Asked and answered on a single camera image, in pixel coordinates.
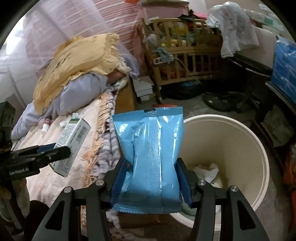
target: trash bin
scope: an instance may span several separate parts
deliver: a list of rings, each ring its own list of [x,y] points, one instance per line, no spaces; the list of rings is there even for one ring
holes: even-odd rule
[[[179,157],[191,170],[199,164],[217,164],[223,187],[236,185],[254,210],[265,196],[269,163],[264,147],[250,129],[234,119],[221,115],[198,115],[184,120]],[[193,227],[193,216],[182,212],[171,216]],[[216,215],[215,231],[220,228],[221,212]]]

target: yellow pillow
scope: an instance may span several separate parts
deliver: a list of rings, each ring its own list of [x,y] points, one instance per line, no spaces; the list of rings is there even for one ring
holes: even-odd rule
[[[118,34],[106,33],[76,38],[69,45],[61,46],[35,87],[33,99],[37,114],[42,114],[69,81],[88,72],[108,75],[119,66],[120,54],[115,47],[118,41]]]

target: blue snack bag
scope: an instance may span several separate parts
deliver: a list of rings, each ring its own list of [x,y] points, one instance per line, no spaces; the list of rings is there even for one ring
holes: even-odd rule
[[[113,115],[130,164],[113,209],[128,213],[177,213],[182,196],[175,163],[184,133],[183,108],[165,107]]]

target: clothes pile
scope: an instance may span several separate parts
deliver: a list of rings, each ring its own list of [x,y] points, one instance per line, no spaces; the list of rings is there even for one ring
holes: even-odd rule
[[[194,30],[194,20],[197,19],[198,17],[196,15],[193,14],[193,11],[190,10],[188,15],[182,14],[181,16],[178,17],[179,19],[182,20],[182,22],[176,22],[176,24],[178,25],[178,31],[180,34],[180,39],[181,39],[181,45],[183,47],[185,46],[189,46],[189,43],[187,43],[188,39],[186,36],[186,27],[185,25],[187,25],[188,31],[189,31],[189,41],[190,41],[190,46],[195,46],[196,42],[195,42],[195,31],[199,34],[202,30],[202,26],[201,24],[197,25],[196,30]],[[146,40],[146,44],[148,45],[152,45],[154,47],[157,47],[157,38],[156,35],[154,33],[155,29],[153,24],[150,23],[151,20],[154,19],[159,19],[159,18],[151,18],[146,20],[146,25],[148,25],[148,27],[153,31],[153,33],[151,33]],[[170,33],[171,39],[170,39],[170,43],[172,47],[180,47],[178,44],[178,36],[177,36],[177,30],[173,24],[173,22],[166,22],[167,26],[168,26],[168,31]],[[159,23],[158,24],[158,29],[160,31],[160,38],[161,38],[161,46],[162,47],[168,47],[169,46],[169,42],[166,39],[166,29],[165,29],[165,25],[164,23]]]
[[[136,78],[139,67],[131,54],[116,49],[119,35],[75,37],[63,44],[39,78],[30,103],[12,131],[12,140],[25,136],[47,117],[56,119],[87,105],[108,88],[107,75],[117,70]]]

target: white cloth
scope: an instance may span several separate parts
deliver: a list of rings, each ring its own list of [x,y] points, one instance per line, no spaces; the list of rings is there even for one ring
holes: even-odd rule
[[[131,54],[122,54],[119,71],[131,78],[137,78],[139,75],[139,66],[136,59]],[[125,85],[127,78],[124,77],[120,82]],[[70,81],[62,92],[44,109],[42,115],[38,115],[34,108],[34,102],[28,104],[25,111],[19,118],[17,124],[11,133],[11,139],[16,140],[25,136],[32,126],[46,117],[55,120],[58,116],[66,115],[89,104],[91,100],[98,97],[107,89],[107,76],[97,73],[87,73]]]
[[[222,58],[233,57],[236,51],[259,46],[254,25],[237,3],[226,2],[212,7],[206,24],[218,27],[222,33]]]

